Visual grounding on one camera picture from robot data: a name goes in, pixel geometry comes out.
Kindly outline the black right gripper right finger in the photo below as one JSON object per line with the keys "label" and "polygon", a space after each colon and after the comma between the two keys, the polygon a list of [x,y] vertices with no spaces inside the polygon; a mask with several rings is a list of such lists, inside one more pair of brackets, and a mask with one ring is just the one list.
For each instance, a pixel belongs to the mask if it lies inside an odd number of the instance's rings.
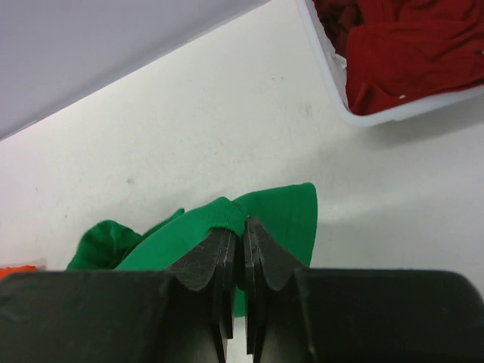
{"label": "black right gripper right finger", "polygon": [[247,352],[254,362],[315,362],[312,270],[257,218],[244,234]]}

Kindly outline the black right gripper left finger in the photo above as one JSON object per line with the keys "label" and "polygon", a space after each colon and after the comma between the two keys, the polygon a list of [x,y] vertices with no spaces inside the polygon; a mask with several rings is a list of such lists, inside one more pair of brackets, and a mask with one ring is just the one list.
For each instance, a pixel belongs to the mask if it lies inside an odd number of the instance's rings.
{"label": "black right gripper left finger", "polygon": [[166,318],[167,362],[225,362],[234,333],[237,235],[211,230],[169,267],[173,273]]}

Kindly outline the green t-shirt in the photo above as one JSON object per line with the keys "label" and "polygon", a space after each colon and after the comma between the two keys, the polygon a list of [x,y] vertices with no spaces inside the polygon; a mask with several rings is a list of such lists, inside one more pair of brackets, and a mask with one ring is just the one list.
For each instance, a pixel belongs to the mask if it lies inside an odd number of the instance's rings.
{"label": "green t-shirt", "polygon": [[169,218],[139,234],[113,220],[87,230],[67,265],[69,271],[147,271],[167,268],[214,228],[241,237],[249,217],[261,220],[271,236],[309,265],[318,223],[318,197],[312,183],[254,191],[234,200],[219,197]]}

